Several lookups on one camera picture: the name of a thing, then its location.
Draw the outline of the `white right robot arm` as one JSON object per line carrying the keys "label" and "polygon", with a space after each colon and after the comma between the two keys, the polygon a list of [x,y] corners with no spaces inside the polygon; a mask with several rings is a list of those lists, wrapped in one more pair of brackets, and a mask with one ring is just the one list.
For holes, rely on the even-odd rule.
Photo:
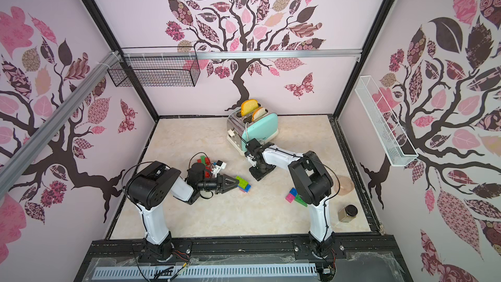
{"label": "white right robot arm", "polygon": [[261,144],[253,138],[246,143],[249,172],[257,181],[276,168],[289,172],[294,188],[307,204],[310,215],[309,240],[313,255],[325,258],[335,243],[330,221],[329,200],[334,181],[314,151],[304,154],[283,150],[271,142]]}

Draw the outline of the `red long lego brick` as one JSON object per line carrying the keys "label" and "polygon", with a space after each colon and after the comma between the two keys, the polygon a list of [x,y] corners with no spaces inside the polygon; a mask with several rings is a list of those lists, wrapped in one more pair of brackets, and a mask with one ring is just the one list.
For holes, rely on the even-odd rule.
{"label": "red long lego brick", "polygon": [[205,158],[205,178],[211,178],[213,176],[213,165],[209,158]]}

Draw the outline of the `lime lego brick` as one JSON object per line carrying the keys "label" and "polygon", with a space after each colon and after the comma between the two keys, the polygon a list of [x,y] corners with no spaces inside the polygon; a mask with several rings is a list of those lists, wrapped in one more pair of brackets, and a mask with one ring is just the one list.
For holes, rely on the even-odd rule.
{"label": "lime lego brick", "polygon": [[246,189],[249,186],[249,182],[240,176],[236,176],[236,180],[239,181],[238,187],[241,189]]}

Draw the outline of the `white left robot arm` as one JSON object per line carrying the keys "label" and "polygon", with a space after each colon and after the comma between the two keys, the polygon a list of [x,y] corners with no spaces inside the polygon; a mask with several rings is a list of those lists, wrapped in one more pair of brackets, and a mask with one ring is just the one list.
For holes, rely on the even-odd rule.
{"label": "white left robot arm", "polygon": [[186,204],[194,204],[201,192],[225,194],[239,187],[240,181],[219,171],[212,172],[203,163],[193,164],[187,177],[181,171],[159,161],[145,162],[146,168],[137,172],[126,184],[125,194],[136,206],[146,230],[146,255],[167,261],[174,254],[172,235],[163,212],[168,195]]}

